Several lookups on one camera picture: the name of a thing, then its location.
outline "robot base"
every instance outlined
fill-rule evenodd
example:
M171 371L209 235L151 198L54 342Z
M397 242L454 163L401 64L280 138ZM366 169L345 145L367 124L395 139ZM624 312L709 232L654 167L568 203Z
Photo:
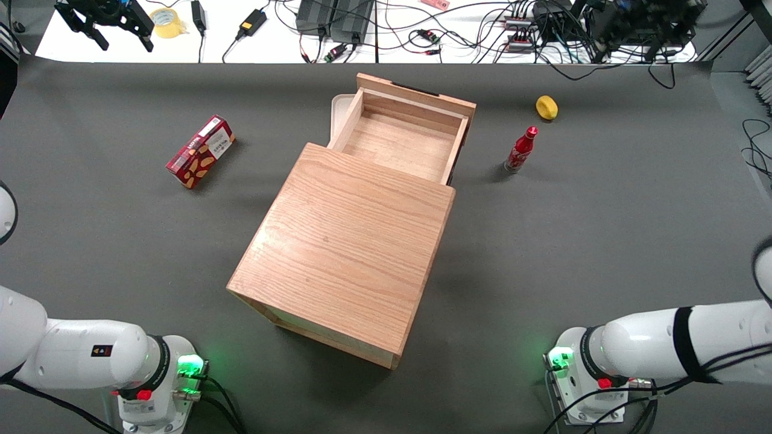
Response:
M552 389L560 404L560 410L576 402L587 393L599 389L598 381L590 376L579 353L579 344L586 328L574 327L566 330L557 339L555 348L544 355L547 369L553 369L555 358L561 360L563 369L552 371ZM568 410L568 425L590 425L606 412L628 401L627 392L605 392L586 398ZM602 423L620 423L625 420L625 409L608 416Z
M153 391L152 401L126 401L118 397L118 409L126 434L180 434L188 423L193 402L174 399L175 391L200 390L200 381L182 378L177 373L180 356L196 354L193 344L180 336L164 336L169 346L170 366L161 385Z

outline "open drawer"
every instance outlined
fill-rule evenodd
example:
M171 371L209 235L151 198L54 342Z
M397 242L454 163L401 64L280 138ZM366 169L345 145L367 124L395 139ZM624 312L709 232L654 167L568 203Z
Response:
M474 103L357 74L357 94L328 148L449 184Z

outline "yellow tape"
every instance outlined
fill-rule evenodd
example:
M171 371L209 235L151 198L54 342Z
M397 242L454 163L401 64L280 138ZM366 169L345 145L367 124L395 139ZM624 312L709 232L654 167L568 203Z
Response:
M150 14L150 18L155 24L155 34L161 38L174 38L185 31L185 23L180 20L179 15L174 9L160 8Z

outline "lemon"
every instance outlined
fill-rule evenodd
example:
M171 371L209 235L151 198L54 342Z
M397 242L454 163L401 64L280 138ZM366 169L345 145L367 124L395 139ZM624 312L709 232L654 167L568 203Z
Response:
M553 120L557 117L557 103L552 98L544 95L536 101L536 111L544 119Z

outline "wooden box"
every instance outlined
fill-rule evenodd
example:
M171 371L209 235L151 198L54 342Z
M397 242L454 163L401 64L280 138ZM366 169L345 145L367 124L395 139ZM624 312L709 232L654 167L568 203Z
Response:
M394 369L474 104L357 81L340 133L303 149L228 289L280 327Z
M450 184L476 105L365 74L330 149Z

